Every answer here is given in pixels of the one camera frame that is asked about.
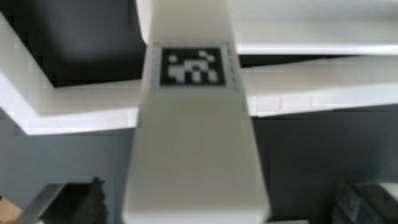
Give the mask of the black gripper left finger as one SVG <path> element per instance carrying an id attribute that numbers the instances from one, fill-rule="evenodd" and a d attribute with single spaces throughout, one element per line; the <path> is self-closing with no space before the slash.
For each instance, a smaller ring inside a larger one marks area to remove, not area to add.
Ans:
<path id="1" fill-rule="evenodd" d="M 42 216 L 45 224 L 109 224 L 104 184 L 100 178 L 66 184 Z"/>

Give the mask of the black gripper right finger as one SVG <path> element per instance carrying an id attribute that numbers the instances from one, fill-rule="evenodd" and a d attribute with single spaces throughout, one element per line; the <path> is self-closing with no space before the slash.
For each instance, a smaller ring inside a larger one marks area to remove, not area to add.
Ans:
<path id="1" fill-rule="evenodd" d="M 398 224 L 398 183 L 342 183 L 333 224 Z"/>

